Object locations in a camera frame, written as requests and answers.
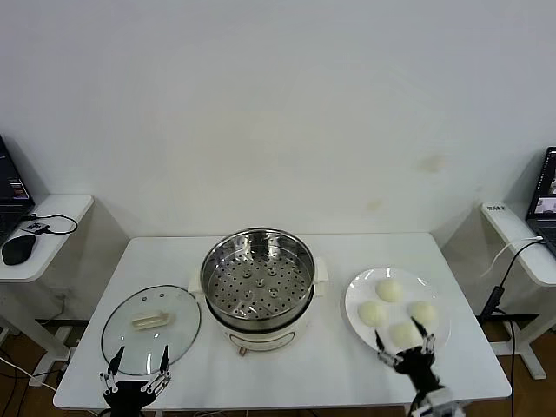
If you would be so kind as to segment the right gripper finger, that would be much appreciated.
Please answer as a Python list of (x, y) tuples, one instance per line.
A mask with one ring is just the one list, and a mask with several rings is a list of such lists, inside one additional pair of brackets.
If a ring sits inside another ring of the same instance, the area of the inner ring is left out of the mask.
[(396, 369), (401, 362), (401, 358), (395, 354), (389, 353), (384, 346), (384, 343), (378, 333), (375, 331), (375, 342), (378, 348), (378, 357), (379, 359), (386, 364), (387, 366), (391, 367), (392, 369)]
[(418, 322), (413, 316), (411, 317), (411, 321), (415, 325), (415, 327), (418, 330), (418, 332), (421, 336), (421, 339), (422, 339), (421, 346), (420, 347), (414, 347), (414, 351), (418, 354), (426, 356), (431, 361), (433, 361), (435, 359), (435, 352), (434, 352), (435, 336), (434, 336), (434, 334), (429, 334), (427, 329), (425, 328), (425, 326), (422, 325), (420, 322)]

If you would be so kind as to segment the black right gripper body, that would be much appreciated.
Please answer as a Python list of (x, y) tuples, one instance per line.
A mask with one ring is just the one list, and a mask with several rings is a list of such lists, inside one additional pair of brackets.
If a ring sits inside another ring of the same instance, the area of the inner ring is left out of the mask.
[(435, 362), (434, 351), (423, 347), (413, 347), (397, 354), (394, 370), (406, 375), (418, 394), (428, 394), (443, 388), (440, 378), (431, 366)]

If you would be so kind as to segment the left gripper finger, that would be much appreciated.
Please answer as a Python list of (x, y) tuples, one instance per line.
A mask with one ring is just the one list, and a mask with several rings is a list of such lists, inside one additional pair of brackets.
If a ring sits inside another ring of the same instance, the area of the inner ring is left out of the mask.
[(169, 347), (165, 346), (158, 373), (147, 385), (145, 391), (148, 394), (160, 394), (171, 381), (169, 371)]
[(104, 394), (112, 394), (117, 391), (116, 376), (121, 364), (125, 346), (121, 346), (116, 355), (109, 361), (105, 372), (99, 374), (99, 379), (103, 385)]

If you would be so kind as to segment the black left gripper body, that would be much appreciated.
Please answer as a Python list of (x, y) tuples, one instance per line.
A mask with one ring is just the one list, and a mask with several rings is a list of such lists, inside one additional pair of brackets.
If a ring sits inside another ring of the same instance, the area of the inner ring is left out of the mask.
[(146, 380), (118, 381), (103, 394), (110, 416), (144, 416), (143, 409), (150, 404), (149, 382)]

